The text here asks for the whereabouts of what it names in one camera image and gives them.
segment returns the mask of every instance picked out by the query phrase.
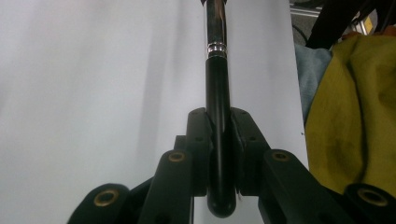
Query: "light blue fabric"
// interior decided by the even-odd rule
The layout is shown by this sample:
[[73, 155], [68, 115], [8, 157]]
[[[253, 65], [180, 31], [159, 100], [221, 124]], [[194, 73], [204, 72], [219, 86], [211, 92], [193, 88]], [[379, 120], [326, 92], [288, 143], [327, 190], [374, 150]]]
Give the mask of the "light blue fabric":
[[294, 45], [304, 124], [317, 92], [318, 85], [332, 59], [326, 49], [310, 49]]

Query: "white backdrop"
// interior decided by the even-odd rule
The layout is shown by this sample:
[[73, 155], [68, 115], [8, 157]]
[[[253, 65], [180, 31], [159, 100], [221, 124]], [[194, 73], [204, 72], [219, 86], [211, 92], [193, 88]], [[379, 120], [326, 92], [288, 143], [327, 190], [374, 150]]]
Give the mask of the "white backdrop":
[[[232, 106], [306, 164], [289, 1], [229, 0]], [[199, 0], [0, 0], [0, 223], [65, 223], [91, 190], [153, 176], [205, 106]], [[217, 219], [262, 223], [257, 199]]]

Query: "brass insert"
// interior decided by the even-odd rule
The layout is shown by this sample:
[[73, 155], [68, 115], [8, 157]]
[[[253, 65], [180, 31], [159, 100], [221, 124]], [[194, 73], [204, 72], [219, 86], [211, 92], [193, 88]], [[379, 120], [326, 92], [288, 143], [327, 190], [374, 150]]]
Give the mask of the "brass insert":
[[372, 189], [359, 189], [358, 195], [365, 202], [373, 204], [379, 207], [385, 207], [388, 205], [388, 200], [380, 193], [375, 192]]
[[169, 155], [169, 161], [184, 161], [185, 155], [182, 152], [173, 152]]
[[288, 154], [284, 153], [284, 152], [273, 152], [273, 159], [276, 161], [289, 161], [290, 158], [288, 156]]
[[96, 195], [93, 203], [98, 207], [105, 207], [113, 204], [119, 198], [119, 195], [116, 189], [105, 189]]

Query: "yellow fabric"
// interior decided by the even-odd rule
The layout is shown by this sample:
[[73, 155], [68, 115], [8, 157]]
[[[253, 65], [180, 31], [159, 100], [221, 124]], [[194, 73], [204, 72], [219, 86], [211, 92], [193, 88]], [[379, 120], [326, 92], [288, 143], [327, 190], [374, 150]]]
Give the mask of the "yellow fabric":
[[343, 193], [351, 183], [396, 197], [396, 37], [335, 45], [305, 126], [311, 173]]

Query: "black pole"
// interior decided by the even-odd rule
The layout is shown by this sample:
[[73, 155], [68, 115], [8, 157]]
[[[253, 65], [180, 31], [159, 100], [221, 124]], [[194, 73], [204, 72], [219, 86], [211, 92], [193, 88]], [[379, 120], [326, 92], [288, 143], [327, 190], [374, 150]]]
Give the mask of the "black pole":
[[207, 205], [216, 217], [228, 217], [235, 209], [235, 187], [224, 0], [206, 0], [204, 9], [207, 29], [206, 113], [213, 129], [214, 148], [210, 152]]

